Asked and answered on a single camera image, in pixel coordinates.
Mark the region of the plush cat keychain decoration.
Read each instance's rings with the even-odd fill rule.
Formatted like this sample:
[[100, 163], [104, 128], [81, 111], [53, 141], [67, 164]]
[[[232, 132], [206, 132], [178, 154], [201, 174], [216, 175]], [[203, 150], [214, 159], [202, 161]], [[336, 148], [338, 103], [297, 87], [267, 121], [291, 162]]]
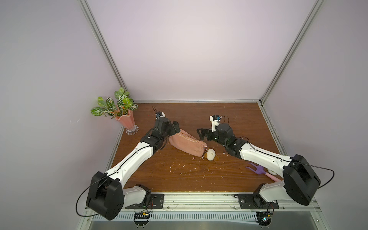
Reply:
[[219, 156], [213, 149], [207, 149], [203, 157], [206, 158], [208, 161], [215, 161], [215, 162], [219, 161]]

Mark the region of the pink corduroy pencil bag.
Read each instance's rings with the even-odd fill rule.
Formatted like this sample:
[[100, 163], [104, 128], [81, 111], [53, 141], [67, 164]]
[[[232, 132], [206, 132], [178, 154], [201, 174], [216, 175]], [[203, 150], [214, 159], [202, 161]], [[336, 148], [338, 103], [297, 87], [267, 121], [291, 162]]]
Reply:
[[205, 142], [194, 138], [182, 129], [180, 129], [179, 133], [170, 136], [169, 142], [175, 148], [196, 157], [202, 157], [207, 147]]

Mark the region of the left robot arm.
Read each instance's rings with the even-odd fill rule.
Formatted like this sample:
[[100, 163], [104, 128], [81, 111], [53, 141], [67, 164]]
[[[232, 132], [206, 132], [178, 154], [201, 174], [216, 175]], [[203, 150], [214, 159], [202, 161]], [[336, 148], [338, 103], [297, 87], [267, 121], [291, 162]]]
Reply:
[[172, 122], [160, 112], [156, 116], [154, 127], [121, 162], [92, 177], [91, 184], [86, 189], [86, 207], [107, 220], [113, 220], [121, 209], [133, 205], [146, 208], [150, 202], [150, 189], [142, 185], [125, 188], [125, 185], [147, 159], [165, 147], [170, 136], [179, 132], [179, 123]]

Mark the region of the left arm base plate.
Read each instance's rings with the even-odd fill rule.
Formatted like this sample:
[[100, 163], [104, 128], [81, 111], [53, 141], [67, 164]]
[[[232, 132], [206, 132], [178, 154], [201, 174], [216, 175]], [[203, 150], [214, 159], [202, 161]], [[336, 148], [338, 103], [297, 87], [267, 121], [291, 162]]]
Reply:
[[141, 203], [127, 206], [126, 209], [163, 209], [163, 203], [164, 194], [153, 193], [146, 195]]

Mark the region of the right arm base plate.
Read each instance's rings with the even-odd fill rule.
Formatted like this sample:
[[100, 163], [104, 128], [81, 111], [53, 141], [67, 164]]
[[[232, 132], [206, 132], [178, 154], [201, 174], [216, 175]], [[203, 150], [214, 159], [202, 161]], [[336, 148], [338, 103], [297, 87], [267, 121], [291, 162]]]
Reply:
[[241, 209], [279, 209], [278, 202], [266, 202], [259, 195], [236, 194], [234, 197], [238, 200]]

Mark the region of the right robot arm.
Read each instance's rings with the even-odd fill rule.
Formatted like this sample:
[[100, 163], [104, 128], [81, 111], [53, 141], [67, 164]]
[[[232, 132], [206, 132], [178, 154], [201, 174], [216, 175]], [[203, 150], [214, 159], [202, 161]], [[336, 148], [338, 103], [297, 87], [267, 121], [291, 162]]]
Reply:
[[261, 185], [255, 192], [267, 203], [292, 199], [308, 206], [321, 185], [320, 178], [301, 155], [290, 157], [257, 147], [236, 137], [228, 124], [216, 125], [215, 130], [199, 128], [196, 131], [201, 140], [214, 141], [229, 155], [260, 165], [283, 178], [279, 182]]

